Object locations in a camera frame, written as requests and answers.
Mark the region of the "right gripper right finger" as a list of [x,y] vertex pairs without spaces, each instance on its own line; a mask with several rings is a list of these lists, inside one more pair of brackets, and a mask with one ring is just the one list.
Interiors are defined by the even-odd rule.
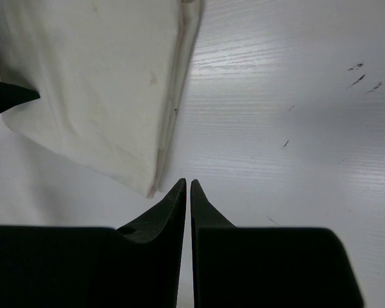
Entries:
[[196,307],[363,307],[346,250],[327,228],[233,225],[191,184]]

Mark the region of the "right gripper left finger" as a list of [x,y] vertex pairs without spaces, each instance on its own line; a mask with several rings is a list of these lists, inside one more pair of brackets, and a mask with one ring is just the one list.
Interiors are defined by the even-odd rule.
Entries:
[[186,197],[118,229],[0,226],[0,307],[175,307]]

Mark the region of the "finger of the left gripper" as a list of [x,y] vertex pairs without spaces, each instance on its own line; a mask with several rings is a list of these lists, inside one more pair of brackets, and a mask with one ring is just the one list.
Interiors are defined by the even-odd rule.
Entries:
[[0,114],[13,107],[39,98],[40,95],[35,90],[0,82]]

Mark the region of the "cream white t shirt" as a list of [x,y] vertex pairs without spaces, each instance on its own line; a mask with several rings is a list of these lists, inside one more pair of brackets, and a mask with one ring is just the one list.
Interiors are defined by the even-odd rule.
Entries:
[[40,96],[4,112],[4,124],[152,197],[201,9],[201,1],[4,1],[1,80]]

